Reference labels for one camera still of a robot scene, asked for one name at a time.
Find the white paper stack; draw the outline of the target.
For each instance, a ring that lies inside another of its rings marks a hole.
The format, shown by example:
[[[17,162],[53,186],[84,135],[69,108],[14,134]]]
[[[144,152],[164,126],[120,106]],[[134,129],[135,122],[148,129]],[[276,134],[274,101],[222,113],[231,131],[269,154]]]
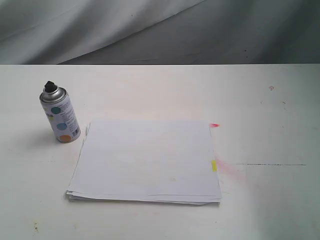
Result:
[[[94,120],[66,195],[204,205],[221,190],[212,125],[192,120]]]

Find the grey backdrop cloth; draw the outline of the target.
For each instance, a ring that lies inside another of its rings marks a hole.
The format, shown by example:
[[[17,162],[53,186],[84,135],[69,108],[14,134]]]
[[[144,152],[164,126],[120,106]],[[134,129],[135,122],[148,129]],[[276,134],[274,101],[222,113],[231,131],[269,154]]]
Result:
[[[3,0],[1,64],[320,61],[317,0]]]

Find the white spray paint can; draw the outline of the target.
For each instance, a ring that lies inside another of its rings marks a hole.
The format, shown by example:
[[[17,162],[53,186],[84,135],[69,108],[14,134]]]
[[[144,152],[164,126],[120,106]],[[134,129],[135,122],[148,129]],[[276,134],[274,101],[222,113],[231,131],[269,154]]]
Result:
[[[81,129],[67,90],[48,81],[39,96],[56,139],[71,143],[81,135]]]

